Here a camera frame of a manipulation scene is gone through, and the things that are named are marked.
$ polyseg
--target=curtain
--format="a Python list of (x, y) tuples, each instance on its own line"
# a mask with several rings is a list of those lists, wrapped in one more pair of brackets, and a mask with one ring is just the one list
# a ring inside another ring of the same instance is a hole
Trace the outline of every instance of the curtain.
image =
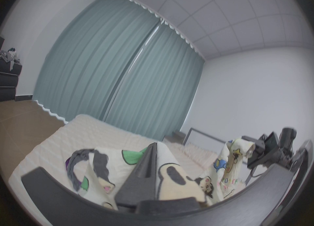
[(180, 129), (203, 59), (175, 30), (159, 25), (121, 84), (104, 121), (156, 140)]
[(67, 121), (82, 113), (102, 120), (122, 77), (159, 22), (129, 0), (97, 0), (53, 45), (33, 99)]

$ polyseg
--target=white quilted mattress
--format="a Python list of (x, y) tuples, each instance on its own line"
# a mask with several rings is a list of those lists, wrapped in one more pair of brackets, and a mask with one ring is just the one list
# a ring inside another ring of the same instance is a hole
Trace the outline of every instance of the white quilted mattress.
[[(155, 141), (118, 129), (88, 115), (78, 115), (37, 145), (20, 162), (9, 178), (9, 185), (31, 216), (41, 225), (51, 225), (26, 192), (21, 182), (22, 175), (41, 166), (62, 185), (74, 191), (65, 170), (65, 161), (74, 151), (100, 146), (139, 151), (152, 142)], [(199, 149), (195, 146), (184, 147), (177, 143), (167, 143), (167, 146), (192, 179), (198, 177), (217, 158), (217, 155), (210, 151), (197, 152)], [(80, 162), (75, 166), (74, 172), (79, 179), (84, 176), (86, 164)]]

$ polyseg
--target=white wall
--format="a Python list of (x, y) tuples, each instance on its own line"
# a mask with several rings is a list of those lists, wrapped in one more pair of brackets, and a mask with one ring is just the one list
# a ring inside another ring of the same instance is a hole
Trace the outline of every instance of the white wall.
[(17, 0), (0, 28), (2, 49), (21, 60), (16, 95), (32, 95), (47, 53), (66, 26), (95, 0)]
[(294, 151), (314, 142), (314, 51), (271, 48), (207, 61), (181, 128), (223, 140), (294, 127)]

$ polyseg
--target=brown tile floor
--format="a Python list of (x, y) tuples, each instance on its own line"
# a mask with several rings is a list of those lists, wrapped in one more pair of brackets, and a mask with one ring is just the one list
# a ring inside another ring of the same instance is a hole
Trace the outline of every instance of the brown tile floor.
[(33, 148), (63, 126), (32, 100), (0, 102), (0, 173), (5, 182)]

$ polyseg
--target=dark baseboard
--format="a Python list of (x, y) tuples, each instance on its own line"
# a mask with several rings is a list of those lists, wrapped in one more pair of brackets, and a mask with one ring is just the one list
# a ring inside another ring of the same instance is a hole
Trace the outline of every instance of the dark baseboard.
[(15, 101), (31, 100), (33, 95), (19, 95), (15, 97)]

